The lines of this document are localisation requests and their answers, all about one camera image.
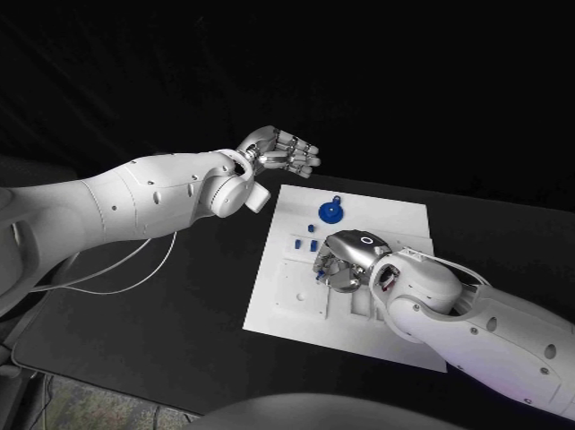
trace dark table surface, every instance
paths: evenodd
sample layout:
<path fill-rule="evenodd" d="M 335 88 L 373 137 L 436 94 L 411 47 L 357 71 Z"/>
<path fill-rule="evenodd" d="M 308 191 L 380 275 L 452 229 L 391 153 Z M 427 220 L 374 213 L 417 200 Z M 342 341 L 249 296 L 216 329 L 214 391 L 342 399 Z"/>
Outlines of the dark table surface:
<path fill-rule="evenodd" d="M 198 220 L 142 286 L 113 296 L 50 293 L 14 348 L 17 363 L 201 415 L 239 400 L 301 391 L 375 400 L 466 428 L 575 429 L 453 367 L 440 374 L 243 330 L 282 184 L 424 203 L 436 254 L 574 324 L 575 215 L 326 176 L 267 172 L 259 182 L 273 194 L 263 211 L 243 208 L 226 219 Z M 80 287 L 132 285 L 170 242 L 170 236 L 152 241 Z M 103 269 L 139 244 L 83 253 L 69 278 Z"/>

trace white platform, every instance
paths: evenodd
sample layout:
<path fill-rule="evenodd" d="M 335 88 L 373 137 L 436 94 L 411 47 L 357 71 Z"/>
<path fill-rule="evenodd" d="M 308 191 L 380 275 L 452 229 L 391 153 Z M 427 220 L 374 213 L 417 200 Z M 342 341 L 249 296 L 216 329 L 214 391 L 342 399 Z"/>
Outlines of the white platform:
<path fill-rule="evenodd" d="M 332 197 L 342 198 L 344 219 L 326 224 L 318 210 Z M 313 224 L 315 232 L 306 231 Z M 244 319 L 244 329 L 342 351 L 446 372 L 443 358 L 423 344 L 403 340 L 387 327 L 371 303 L 370 291 L 331 291 L 316 282 L 312 265 L 328 235 L 349 229 L 367 230 L 394 251 L 411 246 L 433 254 L 427 208 L 421 204 L 384 200 L 283 185 L 269 238 Z M 301 239 L 301 249 L 295 240 Z"/>

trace robotic hand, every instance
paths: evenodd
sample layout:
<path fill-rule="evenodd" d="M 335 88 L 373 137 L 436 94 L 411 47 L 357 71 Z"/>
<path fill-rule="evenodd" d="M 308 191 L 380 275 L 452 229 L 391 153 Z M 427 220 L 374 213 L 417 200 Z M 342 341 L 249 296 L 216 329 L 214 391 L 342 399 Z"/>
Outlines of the robotic hand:
<path fill-rule="evenodd" d="M 302 177 L 319 166 L 318 148 L 267 126 L 237 150 L 142 157 L 102 175 L 62 184 L 0 187 L 0 316 L 44 274 L 102 244 L 162 237 L 203 217 L 259 212 L 265 168 Z"/>
<path fill-rule="evenodd" d="M 478 282 L 459 281 L 444 265 Z M 394 333 L 511 399 L 575 421 L 575 326 L 478 273 L 367 231 L 328 236 L 313 264 L 341 293 L 370 289 Z"/>

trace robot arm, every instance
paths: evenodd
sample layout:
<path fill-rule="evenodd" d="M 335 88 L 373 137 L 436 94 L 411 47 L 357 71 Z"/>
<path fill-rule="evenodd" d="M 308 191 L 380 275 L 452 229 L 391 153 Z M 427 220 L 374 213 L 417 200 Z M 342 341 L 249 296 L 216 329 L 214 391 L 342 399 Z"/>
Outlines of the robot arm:
<path fill-rule="evenodd" d="M 575 326 L 466 268 L 480 282 L 463 284 L 434 260 L 351 230 L 326 238 L 313 272 L 338 292 L 367 286 L 403 339 L 511 399 L 575 421 Z"/>
<path fill-rule="evenodd" d="M 102 175 L 62 184 L 0 187 L 0 316 L 44 274 L 102 244 L 162 237 L 203 217 L 259 212 L 265 168 L 309 177 L 318 148 L 272 126 L 237 150 L 142 157 Z"/>

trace white panel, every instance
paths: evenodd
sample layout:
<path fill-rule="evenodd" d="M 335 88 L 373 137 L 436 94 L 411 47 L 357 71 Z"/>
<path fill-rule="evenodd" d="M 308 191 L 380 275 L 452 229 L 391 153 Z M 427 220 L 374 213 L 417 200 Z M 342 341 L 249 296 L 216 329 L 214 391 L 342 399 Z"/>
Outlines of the white panel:
<path fill-rule="evenodd" d="M 318 215 L 319 206 L 329 202 L 335 195 L 342 198 L 344 219 L 337 224 L 325 224 Z M 313 233 L 306 230 L 309 224 L 315 226 Z M 398 251 L 403 246 L 411 246 L 424 253 L 433 254 L 424 205 L 290 185 L 282 186 L 244 329 L 446 372 L 444 360 L 433 349 L 403 340 L 381 321 L 381 316 L 373 307 L 370 307 L 370 316 L 354 314 L 352 295 L 329 292 L 329 289 L 315 281 L 312 263 L 318 251 L 309 251 L 311 240 L 318 240 L 318 247 L 321 247 L 328 235 L 349 229 L 374 233 L 388 242 L 394 251 Z M 293 247 L 296 238 L 302 240 L 299 250 Z M 280 277 L 277 273 L 285 270 L 290 272 L 286 280 L 305 276 L 301 285 L 290 283 L 286 286 L 277 281 L 277 276 Z M 316 291 L 315 288 L 326 293 L 325 318 L 324 314 L 318 314 L 319 317 L 313 315 L 312 309 L 316 309 L 318 313 L 324 312 L 315 293 L 311 312 L 306 308 L 306 300 L 299 301 L 296 298 L 296 290 L 303 290 L 311 297 L 312 291 Z M 277 297 L 283 297 L 283 301 L 288 300 L 286 305 L 282 305 L 282 302 L 276 305 Z M 357 300 L 358 309 L 367 307 L 364 305 L 367 298 L 358 297 Z"/>

